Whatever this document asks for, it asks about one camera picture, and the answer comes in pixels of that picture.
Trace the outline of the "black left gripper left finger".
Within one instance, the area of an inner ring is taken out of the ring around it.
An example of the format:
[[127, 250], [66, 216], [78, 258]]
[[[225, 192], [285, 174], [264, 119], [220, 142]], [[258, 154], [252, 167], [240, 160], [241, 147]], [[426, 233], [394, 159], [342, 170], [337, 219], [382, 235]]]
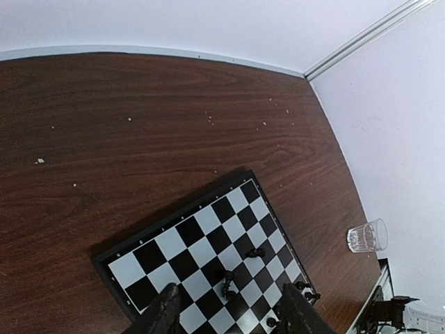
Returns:
[[174, 283], [167, 284], [161, 293], [149, 304], [147, 309], [124, 334], [169, 334], [179, 333], [181, 299], [179, 288]]

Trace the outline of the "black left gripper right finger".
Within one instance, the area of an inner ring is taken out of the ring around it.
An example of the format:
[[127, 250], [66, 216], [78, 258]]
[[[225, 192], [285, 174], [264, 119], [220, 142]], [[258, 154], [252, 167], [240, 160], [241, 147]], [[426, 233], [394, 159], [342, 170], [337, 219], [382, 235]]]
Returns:
[[278, 333], [335, 334], [294, 284], [283, 285]]

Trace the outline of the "black chess piece back row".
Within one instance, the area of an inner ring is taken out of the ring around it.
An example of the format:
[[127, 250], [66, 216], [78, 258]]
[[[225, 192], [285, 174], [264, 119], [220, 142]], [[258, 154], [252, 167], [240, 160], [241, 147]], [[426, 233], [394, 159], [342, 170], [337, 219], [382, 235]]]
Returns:
[[266, 325], [267, 325], [267, 327], [269, 327], [269, 328], [275, 328], [275, 327], [277, 327], [279, 324], [280, 324], [280, 321], [277, 320], [277, 319], [274, 318], [274, 317], [268, 317], [268, 318], [266, 319]]

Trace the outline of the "black and grey chessboard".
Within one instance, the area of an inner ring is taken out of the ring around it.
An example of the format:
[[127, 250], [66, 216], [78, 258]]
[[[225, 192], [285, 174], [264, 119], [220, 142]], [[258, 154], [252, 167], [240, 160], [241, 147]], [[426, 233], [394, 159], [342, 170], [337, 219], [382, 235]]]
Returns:
[[[246, 258], [263, 248], [264, 258]], [[194, 203], [93, 258], [128, 318], [135, 320], [163, 288], [179, 288], [181, 333], [274, 333], [282, 288], [304, 281], [316, 294], [293, 246], [252, 171], [225, 182]], [[220, 293], [222, 271], [237, 273]]]

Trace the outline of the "black chess rook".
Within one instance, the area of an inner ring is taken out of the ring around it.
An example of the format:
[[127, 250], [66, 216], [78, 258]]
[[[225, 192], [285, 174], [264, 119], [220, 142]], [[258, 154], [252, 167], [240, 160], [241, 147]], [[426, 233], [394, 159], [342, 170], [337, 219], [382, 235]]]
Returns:
[[310, 303], [312, 303], [312, 302], [316, 302], [317, 300], [319, 300], [320, 298], [321, 298], [321, 295], [320, 294], [313, 294], [313, 293], [311, 293], [311, 292], [305, 292], [304, 293], [304, 298], [308, 301], [308, 302], [310, 302]]

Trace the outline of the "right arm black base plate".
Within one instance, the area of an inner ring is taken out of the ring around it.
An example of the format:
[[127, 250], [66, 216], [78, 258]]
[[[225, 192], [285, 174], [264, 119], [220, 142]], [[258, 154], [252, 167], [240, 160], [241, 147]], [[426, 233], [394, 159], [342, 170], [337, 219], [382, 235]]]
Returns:
[[364, 313], [363, 324], [377, 325], [380, 322], [389, 322], [392, 327], [403, 329], [403, 312], [408, 303], [418, 301], [409, 296], [395, 296], [388, 301], [371, 301], [369, 307]]

